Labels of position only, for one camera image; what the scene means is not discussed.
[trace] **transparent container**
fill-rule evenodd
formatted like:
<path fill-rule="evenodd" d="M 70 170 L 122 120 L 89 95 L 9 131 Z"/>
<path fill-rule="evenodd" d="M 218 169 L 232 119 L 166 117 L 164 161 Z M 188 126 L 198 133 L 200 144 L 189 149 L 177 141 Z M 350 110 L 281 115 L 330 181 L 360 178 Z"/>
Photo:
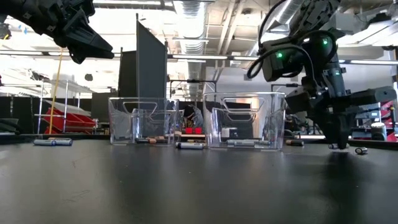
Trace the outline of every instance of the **transparent container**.
<path fill-rule="evenodd" d="M 281 149 L 285 93 L 207 93 L 203 95 L 209 148 Z"/>
<path fill-rule="evenodd" d="M 111 144 L 135 144 L 138 139 L 164 139 L 174 144 L 178 129 L 178 100 L 109 98 Z"/>

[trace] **ceiling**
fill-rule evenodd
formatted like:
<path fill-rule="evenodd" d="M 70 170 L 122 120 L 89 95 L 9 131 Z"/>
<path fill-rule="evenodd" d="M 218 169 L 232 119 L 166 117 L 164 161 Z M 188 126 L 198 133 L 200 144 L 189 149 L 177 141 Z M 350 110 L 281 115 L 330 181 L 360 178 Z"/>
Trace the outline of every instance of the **ceiling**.
<path fill-rule="evenodd" d="M 277 0 L 245 0 L 243 2 L 245 14 L 234 13 L 231 18 L 230 24 L 236 20 L 236 29 L 226 51 L 227 54 L 245 52 L 255 44 L 257 27 L 263 15 L 276 2 Z M 368 11 L 391 3 L 392 1 L 385 0 L 343 0 L 341 11 L 351 14 L 359 11 Z M 205 54 L 217 53 L 223 25 L 228 15 L 229 4 L 230 0 L 217 0 L 207 5 L 205 38 L 208 42 L 205 46 Z M 121 47 L 124 50 L 135 50 L 136 14 L 139 15 L 140 22 L 156 35 L 160 41 L 167 41 L 169 43 L 170 54 L 180 54 L 180 43 L 174 40 L 176 37 L 179 37 L 179 17 L 173 11 L 131 9 L 128 7 L 124 9 L 120 7 L 114 9 L 101 7 L 97 8 L 96 14 L 90 17 L 90 26 L 113 46 L 114 52 L 120 52 Z M 55 45 L 50 37 L 37 35 L 30 27 L 11 17 L 7 18 L 6 23 L 11 25 L 12 38 L 10 40 L 0 40 L 0 50 L 60 51 L 59 47 Z M 21 76 L 21 74 L 26 74 L 29 69 L 52 78 L 58 68 L 58 58 L 55 57 L 0 55 L 0 59 L 2 61 L 0 72 L 3 83 L 31 83 L 32 80 L 28 75 Z M 64 60 L 61 72 L 74 76 L 75 81 L 81 85 L 116 87 L 119 61 L 117 59 L 88 59 L 83 64 L 77 65 L 70 60 Z M 168 63 L 168 73 L 171 74 L 172 78 L 186 77 L 186 72 L 186 62 Z M 84 75 L 87 73 L 93 74 L 92 82 L 85 81 Z M 224 80 L 222 82 L 228 82 L 227 78 L 222 78 L 221 80 Z"/>

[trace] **metal rack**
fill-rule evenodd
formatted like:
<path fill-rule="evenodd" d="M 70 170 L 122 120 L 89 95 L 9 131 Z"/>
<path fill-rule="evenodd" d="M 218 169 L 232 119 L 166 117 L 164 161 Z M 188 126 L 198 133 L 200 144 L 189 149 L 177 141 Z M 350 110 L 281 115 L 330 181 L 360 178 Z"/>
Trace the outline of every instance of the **metal rack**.
<path fill-rule="evenodd" d="M 39 113 L 35 114 L 35 116 L 39 117 L 38 125 L 37 125 L 37 134 L 40 133 L 40 122 L 42 120 L 42 117 L 51 116 L 49 114 L 42 114 L 44 83 L 49 83 L 49 84 L 55 86 L 56 80 L 46 80 L 46 81 L 42 82 L 42 90 L 41 90 L 41 94 L 40 94 L 40 104 L 39 104 Z M 65 107 L 64 107 L 63 116 L 53 115 L 53 117 L 54 116 L 58 116 L 58 117 L 62 117 L 63 118 L 63 132 L 65 132 L 66 122 L 67 122 L 68 92 L 72 91 L 72 92 L 77 93 L 77 95 L 78 95 L 77 107 L 80 108 L 80 93 L 95 93 L 95 91 L 89 89 L 88 87 L 81 86 L 81 85 L 79 85 L 79 84 L 77 84 L 77 83 L 75 83 L 73 81 L 70 81 L 70 80 L 59 80 L 58 81 L 58 87 L 65 89 Z"/>

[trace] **table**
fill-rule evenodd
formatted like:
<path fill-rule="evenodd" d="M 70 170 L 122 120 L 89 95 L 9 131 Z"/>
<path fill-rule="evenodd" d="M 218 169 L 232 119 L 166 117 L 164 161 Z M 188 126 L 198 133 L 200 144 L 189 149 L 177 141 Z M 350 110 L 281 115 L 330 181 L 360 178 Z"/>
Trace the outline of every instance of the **table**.
<path fill-rule="evenodd" d="M 398 152 L 0 148 L 0 223 L 397 223 Z"/>

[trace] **tabletop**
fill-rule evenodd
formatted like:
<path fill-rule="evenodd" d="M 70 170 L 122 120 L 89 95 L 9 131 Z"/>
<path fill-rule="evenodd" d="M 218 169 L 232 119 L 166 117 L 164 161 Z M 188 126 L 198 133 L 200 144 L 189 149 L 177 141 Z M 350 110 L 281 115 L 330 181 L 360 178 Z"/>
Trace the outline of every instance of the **tabletop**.
<path fill-rule="evenodd" d="M 398 152 L 0 147 L 0 223 L 397 223 Z"/>

